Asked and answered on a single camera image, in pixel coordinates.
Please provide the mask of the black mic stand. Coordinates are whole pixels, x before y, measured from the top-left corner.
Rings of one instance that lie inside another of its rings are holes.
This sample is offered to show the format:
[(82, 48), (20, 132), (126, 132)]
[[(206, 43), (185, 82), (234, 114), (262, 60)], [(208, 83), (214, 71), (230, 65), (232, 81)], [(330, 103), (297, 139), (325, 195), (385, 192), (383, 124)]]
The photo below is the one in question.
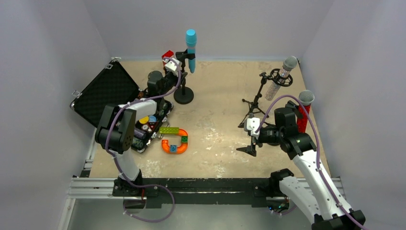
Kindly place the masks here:
[(274, 111), (274, 124), (281, 132), (281, 140), (286, 140), (287, 138), (297, 137), (299, 135), (297, 118), (302, 118), (298, 110), (297, 104), (293, 101), (288, 101), (285, 107), (277, 108)]
[[(185, 71), (185, 66), (186, 66), (185, 60), (188, 59), (188, 57), (189, 57), (189, 55), (187, 53), (187, 50), (185, 50), (183, 52), (175, 53), (175, 58), (182, 62), (181, 72), (186, 72)], [(194, 93), (193, 93), (192, 89), (187, 87), (186, 85), (184, 87), (180, 86), (174, 92), (174, 99), (179, 104), (188, 104), (194, 99)]]

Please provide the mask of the blue toy microphone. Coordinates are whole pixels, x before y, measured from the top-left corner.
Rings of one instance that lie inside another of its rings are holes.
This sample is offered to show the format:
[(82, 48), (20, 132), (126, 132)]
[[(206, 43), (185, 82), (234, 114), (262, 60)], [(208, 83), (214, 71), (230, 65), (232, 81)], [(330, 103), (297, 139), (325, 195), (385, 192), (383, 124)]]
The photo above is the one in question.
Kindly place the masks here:
[(196, 67), (195, 47), (197, 45), (197, 34), (195, 30), (188, 29), (186, 31), (185, 42), (187, 45), (187, 53), (189, 55), (188, 57), (189, 70), (191, 73), (194, 73)]

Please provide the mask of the red glitter microphone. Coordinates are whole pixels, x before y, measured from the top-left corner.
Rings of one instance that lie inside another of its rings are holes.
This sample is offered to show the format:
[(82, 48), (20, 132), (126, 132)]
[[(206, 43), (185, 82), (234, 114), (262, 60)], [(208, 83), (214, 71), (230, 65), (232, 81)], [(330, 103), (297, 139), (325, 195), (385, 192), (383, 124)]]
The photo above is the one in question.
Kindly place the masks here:
[(302, 115), (302, 118), (297, 118), (298, 131), (305, 133), (307, 128), (308, 117), (306, 113), (310, 112), (311, 104), (315, 100), (315, 96), (312, 91), (304, 90), (299, 93), (298, 100), (303, 106), (298, 106), (298, 110)]

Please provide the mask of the silver glitter microphone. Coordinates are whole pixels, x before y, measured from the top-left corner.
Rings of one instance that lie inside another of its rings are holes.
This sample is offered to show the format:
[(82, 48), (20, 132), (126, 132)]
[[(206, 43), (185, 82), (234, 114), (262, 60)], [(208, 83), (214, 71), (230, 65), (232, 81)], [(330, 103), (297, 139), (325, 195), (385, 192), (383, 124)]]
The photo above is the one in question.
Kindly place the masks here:
[(298, 65), (298, 59), (295, 56), (288, 56), (282, 63), (280, 69), (273, 69), (268, 76), (270, 86), (265, 94), (265, 99), (272, 101), (281, 87), (289, 87), (293, 83), (290, 72)]

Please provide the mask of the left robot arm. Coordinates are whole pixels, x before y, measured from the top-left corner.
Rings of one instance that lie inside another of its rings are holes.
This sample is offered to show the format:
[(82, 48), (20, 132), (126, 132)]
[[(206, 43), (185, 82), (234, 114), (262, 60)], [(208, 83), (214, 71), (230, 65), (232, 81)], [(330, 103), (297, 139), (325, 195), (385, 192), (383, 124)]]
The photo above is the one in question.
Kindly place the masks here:
[(159, 103), (184, 82), (187, 73), (168, 71), (162, 75), (153, 71), (148, 75), (146, 95), (121, 105), (106, 105), (96, 130), (95, 141), (112, 156), (118, 169), (118, 181), (136, 189), (149, 188), (143, 184), (141, 170), (129, 153), (135, 125), (141, 118), (157, 113)]

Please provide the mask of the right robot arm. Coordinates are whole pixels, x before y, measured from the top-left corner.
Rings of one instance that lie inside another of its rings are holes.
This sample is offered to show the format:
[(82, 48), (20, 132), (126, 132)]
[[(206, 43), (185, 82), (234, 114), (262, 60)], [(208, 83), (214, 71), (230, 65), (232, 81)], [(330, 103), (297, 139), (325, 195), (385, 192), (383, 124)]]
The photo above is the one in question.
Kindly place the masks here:
[(309, 190), (299, 186), (298, 179), (288, 170), (273, 172), (270, 190), (291, 199), (308, 218), (313, 230), (359, 230), (366, 217), (354, 210), (334, 185), (332, 179), (321, 173), (325, 170), (317, 158), (317, 147), (307, 133), (301, 133), (292, 108), (274, 111), (275, 123), (267, 127), (249, 114), (241, 126), (251, 137), (251, 144), (238, 151), (256, 156), (256, 147), (263, 143), (278, 145), (305, 177)]

